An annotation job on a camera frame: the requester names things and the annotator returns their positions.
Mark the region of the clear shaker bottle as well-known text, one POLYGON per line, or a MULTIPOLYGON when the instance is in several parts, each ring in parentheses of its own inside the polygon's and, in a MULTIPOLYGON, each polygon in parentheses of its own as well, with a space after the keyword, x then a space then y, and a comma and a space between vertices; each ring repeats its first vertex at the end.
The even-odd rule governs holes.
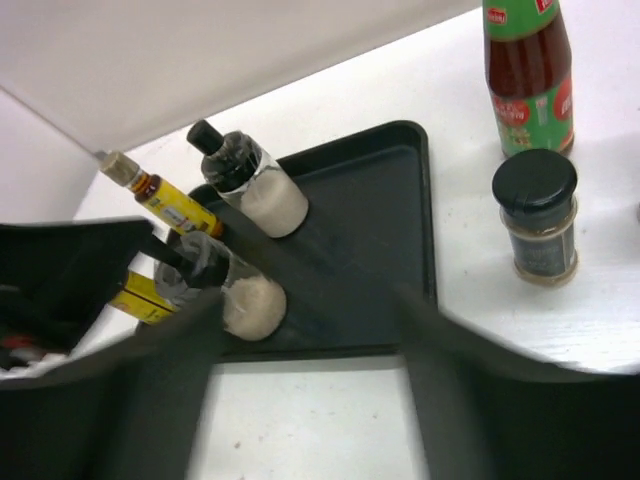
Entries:
POLYGON ((181 308, 206 288, 219 291, 224 327, 246 341, 260 341, 280 326, 287 312, 283 287, 244 261, 222 242, 192 231, 179 237, 171 249, 182 269, 158 259, 153 281, 156 292, 181 308))
POLYGON ((203 154, 205 181, 266 235, 283 238, 302 225, 309 212, 307 197, 251 136, 242 131, 221 134, 199 120, 187 141, 203 154))

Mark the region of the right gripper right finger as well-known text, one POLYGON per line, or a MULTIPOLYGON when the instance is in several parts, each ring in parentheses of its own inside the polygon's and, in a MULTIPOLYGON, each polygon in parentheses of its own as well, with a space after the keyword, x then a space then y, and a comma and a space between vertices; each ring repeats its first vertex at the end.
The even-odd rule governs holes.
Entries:
POLYGON ((396 292, 432 479, 636 479, 639 376, 536 360, 396 292))

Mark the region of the red chili sauce bottle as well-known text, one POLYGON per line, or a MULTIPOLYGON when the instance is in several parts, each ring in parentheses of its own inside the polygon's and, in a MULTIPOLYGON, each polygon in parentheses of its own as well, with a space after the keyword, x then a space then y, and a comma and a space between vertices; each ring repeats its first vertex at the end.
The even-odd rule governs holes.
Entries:
POLYGON ((560 3, 482 3, 485 76, 505 156, 574 140, 572 53, 560 3))

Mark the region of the small pepper spice jar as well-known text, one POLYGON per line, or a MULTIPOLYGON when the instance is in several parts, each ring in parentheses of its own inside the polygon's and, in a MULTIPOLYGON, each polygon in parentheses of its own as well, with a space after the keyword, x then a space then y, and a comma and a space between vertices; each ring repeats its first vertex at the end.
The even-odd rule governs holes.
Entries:
POLYGON ((519 152, 496 170, 492 193, 523 280, 559 286, 575 274, 577 185, 573 163, 548 149, 519 152))

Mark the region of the yellow label oil bottle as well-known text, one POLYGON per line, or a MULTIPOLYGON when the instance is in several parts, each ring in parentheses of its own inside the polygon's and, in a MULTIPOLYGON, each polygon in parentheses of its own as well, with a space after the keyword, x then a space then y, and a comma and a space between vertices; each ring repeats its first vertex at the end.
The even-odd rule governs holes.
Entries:
POLYGON ((156 324, 177 310, 156 292, 151 278, 131 270, 118 284, 108 304, 147 325, 156 324))
POLYGON ((100 171, 126 188, 135 200, 179 235, 201 231, 220 238, 223 223, 215 214, 157 174, 149 174, 126 154, 114 151, 100 160, 100 171))

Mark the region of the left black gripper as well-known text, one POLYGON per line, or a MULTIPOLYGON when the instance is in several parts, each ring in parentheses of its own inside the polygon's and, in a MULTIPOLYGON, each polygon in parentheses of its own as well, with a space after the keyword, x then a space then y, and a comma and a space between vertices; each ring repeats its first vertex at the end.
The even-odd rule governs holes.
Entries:
POLYGON ((2 225, 2 369, 71 352, 153 231, 142 217, 2 225))

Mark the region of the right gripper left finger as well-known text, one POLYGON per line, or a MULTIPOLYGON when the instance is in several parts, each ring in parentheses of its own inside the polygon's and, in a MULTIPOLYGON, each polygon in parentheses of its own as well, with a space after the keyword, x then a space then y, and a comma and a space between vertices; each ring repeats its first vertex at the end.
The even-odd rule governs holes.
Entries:
POLYGON ((223 351, 207 290, 156 326, 1 383, 4 479, 183 479, 223 351))

